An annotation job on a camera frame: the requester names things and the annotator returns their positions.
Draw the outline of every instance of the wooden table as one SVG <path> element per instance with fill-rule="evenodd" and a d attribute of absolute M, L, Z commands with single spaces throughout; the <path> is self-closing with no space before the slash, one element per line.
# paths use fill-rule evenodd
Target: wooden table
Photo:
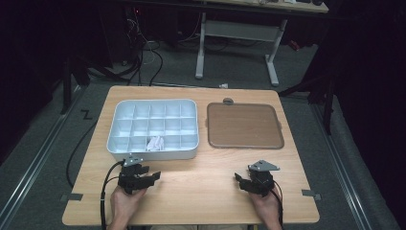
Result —
<path fill-rule="evenodd" d="M 282 125 L 282 149 L 215 149 L 208 143 L 207 105 L 232 98 L 235 103 L 271 104 Z M 247 166 L 260 159 L 281 168 L 272 172 L 283 192 L 284 222 L 311 223 L 319 213 L 309 190 L 277 92 L 270 90 L 208 89 L 113 86 L 106 98 L 99 122 L 81 165 L 74 194 L 81 201 L 70 200 L 63 215 L 67 225 L 100 225 L 102 183 L 116 162 L 107 151 L 106 142 L 117 103 L 124 100 L 191 99 L 197 104 L 199 146 L 190 160 L 147 161 L 149 173 L 161 171 L 161 179 L 149 187 L 131 224 L 237 224 L 260 223 L 248 194 L 239 189 L 234 173 L 248 177 Z M 119 174 L 119 167 L 111 174 Z M 106 218 L 111 221 L 109 198 L 117 185 L 106 188 Z"/>

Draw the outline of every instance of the hand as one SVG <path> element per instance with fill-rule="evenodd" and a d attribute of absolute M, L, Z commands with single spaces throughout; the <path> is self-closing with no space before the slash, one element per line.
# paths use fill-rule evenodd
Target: hand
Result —
<path fill-rule="evenodd" d="M 109 230 L 123 230 L 128 225 L 132 216 L 137 212 L 141 198 L 147 189 L 137 191 L 136 194 L 129 195 L 120 186 L 114 190 L 110 197 L 113 221 L 108 226 Z"/>
<path fill-rule="evenodd" d="M 279 200 L 282 201 L 277 188 L 273 188 L 272 191 L 274 191 Z M 253 200 L 259 218 L 262 220 L 265 226 L 269 230 L 282 229 L 279 222 L 279 202 L 277 198 L 272 193 L 269 193 L 265 197 L 251 193 L 249 193 L 249 195 Z"/>

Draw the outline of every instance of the brown plastic tray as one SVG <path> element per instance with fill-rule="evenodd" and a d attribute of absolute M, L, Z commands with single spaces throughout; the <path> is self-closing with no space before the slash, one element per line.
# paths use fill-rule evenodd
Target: brown plastic tray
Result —
<path fill-rule="evenodd" d="M 215 148 L 281 149 L 281 124 L 270 104 L 210 103 L 207 106 L 209 143 Z"/>

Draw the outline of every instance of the desk leg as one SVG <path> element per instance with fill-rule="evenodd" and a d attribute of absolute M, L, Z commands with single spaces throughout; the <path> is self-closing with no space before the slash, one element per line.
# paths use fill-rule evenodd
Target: desk leg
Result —
<path fill-rule="evenodd" d="M 272 47 L 271 54 L 265 56 L 266 66 L 268 67 L 269 78 L 271 79 L 271 84 L 273 86 L 279 85 L 277 72 L 275 71 L 274 58 L 275 58 L 275 54 L 278 51 L 278 47 L 281 43 L 281 39 L 283 36 L 284 28 L 286 27 L 286 23 L 287 23 L 287 19 L 284 19 L 281 23 L 281 26 L 278 29 L 277 37 L 274 41 L 274 46 Z"/>
<path fill-rule="evenodd" d="M 197 79 L 203 79 L 204 68 L 204 37 L 206 33 L 206 13 L 202 12 L 202 22 L 200 26 L 200 47 L 197 55 L 196 75 Z"/>

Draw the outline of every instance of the black cable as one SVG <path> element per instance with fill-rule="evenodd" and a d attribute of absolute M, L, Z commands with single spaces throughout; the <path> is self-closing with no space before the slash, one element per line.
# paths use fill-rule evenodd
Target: black cable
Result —
<path fill-rule="evenodd" d="M 72 183 L 71 177 L 69 175 L 69 168 L 72 162 L 72 159 L 76 153 L 76 151 L 78 150 L 81 142 L 83 142 L 84 137 L 86 137 L 86 135 L 90 132 L 90 130 L 92 130 L 93 127 L 96 126 L 96 124 L 98 123 L 98 121 L 96 121 L 92 126 L 89 127 L 89 129 L 87 129 L 87 131 L 83 134 L 83 136 L 80 138 L 80 140 L 78 141 L 77 145 L 75 146 L 74 150 L 71 152 L 71 156 L 69 157 L 68 163 L 66 165 L 66 179 L 68 180 L 69 185 L 71 186 L 71 188 L 74 188 L 74 184 Z"/>
<path fill-rule="evenodd" d="M 105 223 L 105 207 L 104 207 L 104 198 L 105 198 L 105 186 L 107 185 L 107 183 L 111 180 L 108 179 L 108 177 L 110 177 L 111 172 L 114 170 L 114 168 L 116 168 L 119 165 L 123 165 L 124 161 L 119 161 L 116 164 L 114 164 L 110 170 L 108 171 L 107 175 L 105 176 L 105 180 L 104 183 L 102 184 L 102 189 L 101 189 L 101 229 L 102 230 L 106 230 L 107 229 L 107 225 Z"/>
<path fill-rule="evenodd" d="M 155 79 L 155 77 L 158 75 L 158 73 L 161 71 L 162 69 L 162 65 L 164 64 L 164 60 L 162 59 L 162 56 L 160 54 L 158 54 L 156 51 L 151 50 L 152 53 L 154 53 L 155 55 L 157 55 L 160 59 L 161 59 L 161 65 L 159 66 L 158 71 L 155 73 L 155 75 L 152 77 L 152 79 L 149 81 L 149 86 L 152 85 L 153 80 Z"/>

